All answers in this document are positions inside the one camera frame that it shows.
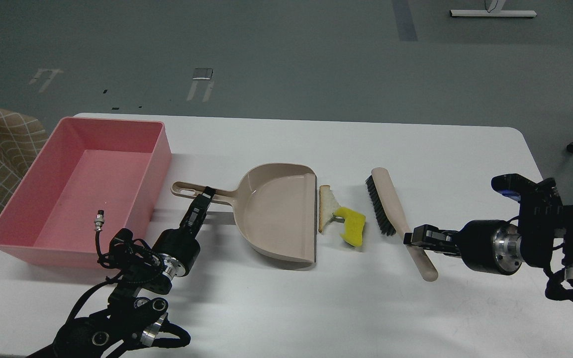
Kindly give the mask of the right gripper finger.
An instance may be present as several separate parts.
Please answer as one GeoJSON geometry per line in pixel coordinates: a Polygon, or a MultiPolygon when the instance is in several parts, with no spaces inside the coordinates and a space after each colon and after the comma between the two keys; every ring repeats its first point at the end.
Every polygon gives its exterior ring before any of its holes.
{"type": "Polygon", "coordinates": [[[459,233],[455,230],[442,230],[436,226],[424,224],[412,231],[413,242],[453,242],[454,237],[459,233]]]}
{"type": "Polygon", "coordinates": [[[417,247],[424,250],[444,254],[451,258],[461,258],[460,250],[453,242],[437,240],[435,243],[413,243],[411,238],[404,238],[404,244],[410,247],[417,247]]]}

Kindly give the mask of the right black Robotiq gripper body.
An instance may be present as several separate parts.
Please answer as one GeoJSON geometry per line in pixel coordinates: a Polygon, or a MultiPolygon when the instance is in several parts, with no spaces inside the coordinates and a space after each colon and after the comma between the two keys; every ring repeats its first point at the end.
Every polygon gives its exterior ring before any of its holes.
{"type": "Polygon", "coordinates": [[[512,275],[522,265],[521,235],[507,221],[471,221],[455,234],[455,245],[471,270],[512,275]]]}

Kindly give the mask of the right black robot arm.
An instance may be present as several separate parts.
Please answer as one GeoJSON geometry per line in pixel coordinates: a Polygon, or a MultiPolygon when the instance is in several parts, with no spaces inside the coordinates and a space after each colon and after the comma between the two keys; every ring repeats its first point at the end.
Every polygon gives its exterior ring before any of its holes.
{"type": "Polygon", "coordinates": [[[517,173],[494,177],[491,188],[519,204],[511,220],[473,220],[460,230],[425,224],[404,235],[408,248],[459,258],[471,270],[515,274],[542,269],[545,296],[573,303],[573,205],[563,204],[553,178],[531,181],[517,173]]]}

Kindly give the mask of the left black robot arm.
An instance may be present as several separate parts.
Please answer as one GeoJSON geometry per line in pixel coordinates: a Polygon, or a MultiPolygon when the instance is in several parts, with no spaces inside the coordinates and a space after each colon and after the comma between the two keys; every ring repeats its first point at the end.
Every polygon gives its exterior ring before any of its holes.
{"type": "Polygon", "coordinates": [[[87,290],[75,303],[53,342],[34,358],[118,358],[147,348],[175,349],[191,342],[189,333],[168,318],[173,279],[187,276],[200,245],[198,232],[216,191],[198,190],[179,227],[161,233],[153,246],[126,228],[102,253],[104,211],[94,220],[97,262],[117,274],[87,290]]]}

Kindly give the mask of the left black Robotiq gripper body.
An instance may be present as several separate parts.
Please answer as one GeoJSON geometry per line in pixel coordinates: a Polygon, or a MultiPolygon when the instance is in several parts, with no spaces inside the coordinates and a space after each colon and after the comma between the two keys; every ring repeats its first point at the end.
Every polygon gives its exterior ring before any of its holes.
{"type": "Polygon", "coordinates": [[[167,229],[161,233],[152,249],[161,256],[167,277],[189,274],[200,253],[197,234],[198,231],[180,228],[167,229]]]}

